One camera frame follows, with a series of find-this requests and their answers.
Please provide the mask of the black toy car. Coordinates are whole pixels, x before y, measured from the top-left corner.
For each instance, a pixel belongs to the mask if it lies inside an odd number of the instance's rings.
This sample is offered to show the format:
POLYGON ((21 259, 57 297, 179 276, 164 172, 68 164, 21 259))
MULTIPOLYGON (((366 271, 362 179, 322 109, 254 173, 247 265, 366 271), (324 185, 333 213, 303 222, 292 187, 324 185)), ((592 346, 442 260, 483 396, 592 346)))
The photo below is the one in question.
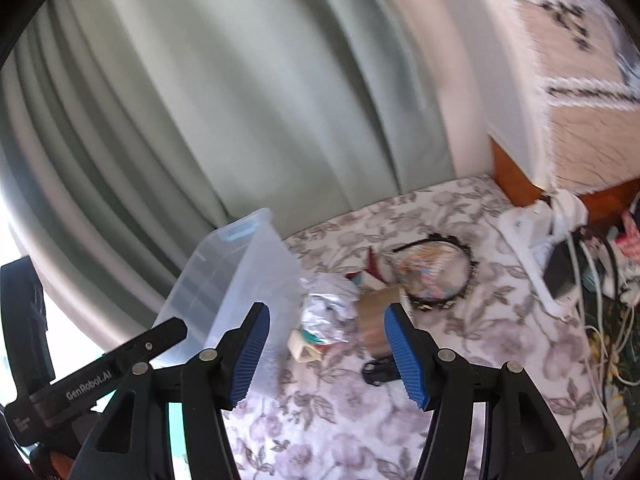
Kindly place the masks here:
POLYGON ((392 356, 368 361, 363 365, 361 375, 367 385, 375 387, 400 379, 399 370, 392 356))

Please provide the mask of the white power strip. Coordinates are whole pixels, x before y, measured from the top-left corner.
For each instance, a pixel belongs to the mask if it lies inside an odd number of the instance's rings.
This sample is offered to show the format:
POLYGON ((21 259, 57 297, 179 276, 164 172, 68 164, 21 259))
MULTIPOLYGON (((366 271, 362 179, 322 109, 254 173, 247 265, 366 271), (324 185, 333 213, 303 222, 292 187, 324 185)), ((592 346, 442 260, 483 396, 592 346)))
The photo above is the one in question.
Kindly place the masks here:
POLYGON ((513 207, 500 214, 497 226, 532 282, 544 310, 566 321, 575 310, 576 292, 570 292, 567 299, 556 300, 544 281, 552 248, 565 240, 568 233, 563 220, 556 226, 558 220, 552 207, 538 200, 533 205, 513 207))

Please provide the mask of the brown packing tape roll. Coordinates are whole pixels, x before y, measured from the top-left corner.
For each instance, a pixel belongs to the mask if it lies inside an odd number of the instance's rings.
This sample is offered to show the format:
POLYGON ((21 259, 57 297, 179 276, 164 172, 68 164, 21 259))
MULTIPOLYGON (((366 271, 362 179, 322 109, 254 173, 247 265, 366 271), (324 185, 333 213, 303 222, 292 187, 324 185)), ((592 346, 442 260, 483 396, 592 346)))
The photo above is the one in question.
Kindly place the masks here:
POLYGON ((360 341, 373 359, 385 358, 392 352, 384 332, 384 313, 391 304, 407 307, 407 297, 401 286, 366 292, 356 303, 360 341))

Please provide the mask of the white charger plug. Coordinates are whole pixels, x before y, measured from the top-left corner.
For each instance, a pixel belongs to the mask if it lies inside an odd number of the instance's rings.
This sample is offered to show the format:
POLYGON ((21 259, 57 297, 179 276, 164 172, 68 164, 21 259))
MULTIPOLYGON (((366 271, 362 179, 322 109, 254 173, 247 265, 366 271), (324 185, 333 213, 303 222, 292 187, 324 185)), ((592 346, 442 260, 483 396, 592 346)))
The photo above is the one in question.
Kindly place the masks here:
POLYGON ((588 223, 589 211, 584 202, 567 190, 557 190, 550 196, 552 236, 560 240, 568 233, 588 223))

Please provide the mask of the black studded headband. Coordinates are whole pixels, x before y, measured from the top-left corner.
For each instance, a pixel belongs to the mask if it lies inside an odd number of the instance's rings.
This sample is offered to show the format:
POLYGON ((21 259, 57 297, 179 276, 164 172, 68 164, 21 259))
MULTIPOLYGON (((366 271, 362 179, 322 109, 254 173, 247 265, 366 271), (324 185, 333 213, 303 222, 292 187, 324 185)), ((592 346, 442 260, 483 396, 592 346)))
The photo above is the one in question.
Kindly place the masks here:
POLYGON ((420 310, 449 308, 471 290, 478 263, 454 235, 432 233, 390 252, 397 281, 420 310))

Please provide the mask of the cream hair claw clip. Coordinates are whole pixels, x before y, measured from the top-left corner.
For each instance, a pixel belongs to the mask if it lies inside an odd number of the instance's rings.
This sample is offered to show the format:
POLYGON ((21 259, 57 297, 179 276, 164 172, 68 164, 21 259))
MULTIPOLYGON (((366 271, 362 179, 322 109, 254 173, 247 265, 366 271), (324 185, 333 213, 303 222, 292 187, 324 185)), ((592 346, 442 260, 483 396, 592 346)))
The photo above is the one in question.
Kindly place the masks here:
POLYGON ((317 362, 322 360, 323 353, 309 341, 306 341, 299 330, 292 330, 288 337, 288 351, 292 358, 299 363, 317 362))

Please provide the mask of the green curtain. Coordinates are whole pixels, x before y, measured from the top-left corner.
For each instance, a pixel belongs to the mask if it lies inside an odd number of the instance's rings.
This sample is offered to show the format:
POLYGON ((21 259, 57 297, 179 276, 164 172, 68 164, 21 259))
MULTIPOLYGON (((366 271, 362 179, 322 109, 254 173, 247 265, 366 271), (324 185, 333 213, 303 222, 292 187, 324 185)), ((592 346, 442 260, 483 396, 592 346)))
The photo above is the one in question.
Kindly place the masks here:
POLYGON ((112 348, 196 245, 454 176, 393 0, 47 0, 1 71, 1 189, 49 296, 112 348))

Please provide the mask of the floral table cloth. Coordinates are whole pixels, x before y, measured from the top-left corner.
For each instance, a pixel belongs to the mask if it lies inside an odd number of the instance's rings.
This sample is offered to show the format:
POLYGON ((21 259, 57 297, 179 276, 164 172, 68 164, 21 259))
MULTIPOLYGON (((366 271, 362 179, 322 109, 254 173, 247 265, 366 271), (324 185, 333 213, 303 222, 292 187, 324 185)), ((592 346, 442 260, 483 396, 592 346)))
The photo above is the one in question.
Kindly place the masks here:
POLYGON ((544 310, 498 229, 510 205, 487 176, 454 180, 342 214, 286 244, 312 274, 371 267, 405 284, 445 243, 463 269, 444 299, 414 286, 276 391, 252 391, 224 419, 235 479, 579 479, 604 418, 576 314, 544 310))

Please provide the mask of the black power adapter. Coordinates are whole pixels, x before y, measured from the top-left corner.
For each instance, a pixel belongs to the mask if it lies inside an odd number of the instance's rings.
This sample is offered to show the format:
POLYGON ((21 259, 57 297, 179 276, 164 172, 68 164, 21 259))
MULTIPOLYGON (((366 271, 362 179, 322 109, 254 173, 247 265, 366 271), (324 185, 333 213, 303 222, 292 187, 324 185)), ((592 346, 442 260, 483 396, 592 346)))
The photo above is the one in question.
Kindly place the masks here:
POLYGON ((557 244, 553 248, 542 278, 553 299, 560 299, 562 295, 574 289, 574 266, 570 260, 567 242, 557 244))

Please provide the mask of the red hair claw clip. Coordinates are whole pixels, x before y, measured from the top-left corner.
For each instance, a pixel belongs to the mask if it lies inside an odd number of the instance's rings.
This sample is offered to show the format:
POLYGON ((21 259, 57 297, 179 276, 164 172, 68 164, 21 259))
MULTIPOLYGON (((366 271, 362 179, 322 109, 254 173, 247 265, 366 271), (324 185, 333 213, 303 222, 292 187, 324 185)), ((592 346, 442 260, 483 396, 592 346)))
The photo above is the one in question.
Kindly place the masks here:
POLYGON ((368 248, 367 265, 364 268, 364 270, 367 272, 367 274, 372 275, 377 280, 381 282, 384 281, 384 278, 382 278, 382 275, 380 272, 380 268, 378 267, 378 255, 376 254, 375 250, 372 247, 368 248))

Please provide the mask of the white paper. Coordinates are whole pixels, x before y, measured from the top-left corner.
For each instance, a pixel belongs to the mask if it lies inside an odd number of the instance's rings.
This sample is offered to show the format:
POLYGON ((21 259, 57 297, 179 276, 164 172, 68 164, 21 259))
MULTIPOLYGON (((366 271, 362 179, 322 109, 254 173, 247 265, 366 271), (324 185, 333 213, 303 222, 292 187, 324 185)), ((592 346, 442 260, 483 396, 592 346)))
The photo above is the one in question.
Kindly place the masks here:
POLYGON ((304 275, 300 284, 304 290, 300 327, 337 343, 349 341, 355 330, 358 287, 334 273, 304 275))

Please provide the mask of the white appliance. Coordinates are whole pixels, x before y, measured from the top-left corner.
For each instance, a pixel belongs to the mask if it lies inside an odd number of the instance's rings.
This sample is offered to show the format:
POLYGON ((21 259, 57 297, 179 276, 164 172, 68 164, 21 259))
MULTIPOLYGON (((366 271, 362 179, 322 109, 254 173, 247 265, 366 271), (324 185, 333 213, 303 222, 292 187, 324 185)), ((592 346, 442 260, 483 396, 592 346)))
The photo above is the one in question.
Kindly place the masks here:
POLYGON ((442 0, 469 55, 489 135, 529 182, 555 188, 549 105, 513 0, 442 0))

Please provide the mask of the teal white carton box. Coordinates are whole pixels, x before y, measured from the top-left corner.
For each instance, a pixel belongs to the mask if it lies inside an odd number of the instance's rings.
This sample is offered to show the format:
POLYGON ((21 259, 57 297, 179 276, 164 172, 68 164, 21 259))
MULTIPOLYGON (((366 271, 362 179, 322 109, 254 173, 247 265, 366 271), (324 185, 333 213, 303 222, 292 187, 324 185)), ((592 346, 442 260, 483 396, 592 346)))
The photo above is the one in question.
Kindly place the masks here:
POLYGON ((388 287, 382 280, 365 270, 349 273, 346 275, 346 278, 354 283, 363 294, 367 292, 378 292, 388 287))

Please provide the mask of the clear plastic storage bin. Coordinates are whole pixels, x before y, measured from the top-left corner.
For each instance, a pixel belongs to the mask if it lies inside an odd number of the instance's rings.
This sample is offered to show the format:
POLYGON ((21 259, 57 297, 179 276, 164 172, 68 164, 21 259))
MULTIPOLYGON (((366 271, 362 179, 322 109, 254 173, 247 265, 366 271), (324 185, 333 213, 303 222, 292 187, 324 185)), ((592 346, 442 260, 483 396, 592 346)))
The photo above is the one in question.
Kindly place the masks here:
POLYGON ((250 392, 275 398, 288 352, 299 326, 304 290, 302 267, 272 225, 270 209, 258 209, 209 233, 198 244, 171 289, 156 324, 181 318, 186 339, 156 360, 178 365, 214 348, 227 330, 241 325, 255 302, 270 311, 270 329, 250 392))

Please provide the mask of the orange wooden cabinet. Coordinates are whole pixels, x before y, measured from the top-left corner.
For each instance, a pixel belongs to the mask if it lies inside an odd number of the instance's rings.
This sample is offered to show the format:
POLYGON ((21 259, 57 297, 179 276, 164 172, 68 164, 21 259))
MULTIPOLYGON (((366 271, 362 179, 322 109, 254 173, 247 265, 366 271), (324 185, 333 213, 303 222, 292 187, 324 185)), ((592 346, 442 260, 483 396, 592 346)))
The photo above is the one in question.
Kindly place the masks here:
MULTIPOLYGON (((499 144, 491 140, 490 147, 494 158, 494 180, 511 203, 524 207, 541 198, 542 189, 527 179, 499 144)), ((589 211, 590 224, 597 229, 606 230, 618 221, 638 193, 639 180, 636 179, 604 191, 582 195, 580 199, 589 211)))

